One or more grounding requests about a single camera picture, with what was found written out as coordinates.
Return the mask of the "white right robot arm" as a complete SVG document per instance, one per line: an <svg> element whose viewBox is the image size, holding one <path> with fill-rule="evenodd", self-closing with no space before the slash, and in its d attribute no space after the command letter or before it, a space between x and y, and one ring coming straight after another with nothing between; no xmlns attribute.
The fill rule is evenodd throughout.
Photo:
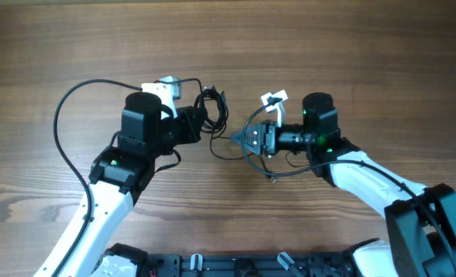
<svg viewBox="0 0 456 277"><path fill-rule="evenodd" d="M388 240L365 242L351 251L360 276L456 276L456 191L427 187L374 162L341 135L331 95L313 92L302 100L303 122L285 124L285 91L261 97L276 121L244 127L231 135L243 154L305 152L308 166L329 185L350 192L386 221Z"/></svg>

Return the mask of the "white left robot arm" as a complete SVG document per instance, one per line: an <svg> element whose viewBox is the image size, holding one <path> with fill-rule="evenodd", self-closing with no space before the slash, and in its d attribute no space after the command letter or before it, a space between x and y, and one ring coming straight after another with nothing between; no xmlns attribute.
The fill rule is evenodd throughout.
<svg viewBox="0 0 456 277"><path fill-rule="evenodd" d="M159 96L134 92L121 113L117 145L93 161L85 195L38 276L90 276L109 239L176 145L196 143L207 117L200 105L170 108Z"/></svg>

